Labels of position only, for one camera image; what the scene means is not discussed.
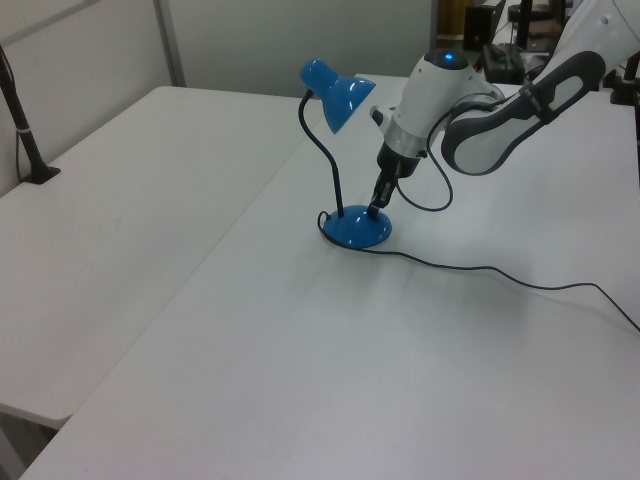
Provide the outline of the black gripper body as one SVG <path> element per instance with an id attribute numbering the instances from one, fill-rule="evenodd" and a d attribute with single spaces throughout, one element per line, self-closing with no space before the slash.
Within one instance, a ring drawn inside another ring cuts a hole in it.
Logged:
<path id="1" fill-rule="evenodd" d="M 405 157 L 383 143 L 377 155 L 377 164 L 384 180 L 408 178 L 416 170 L 420 157 Z"/>

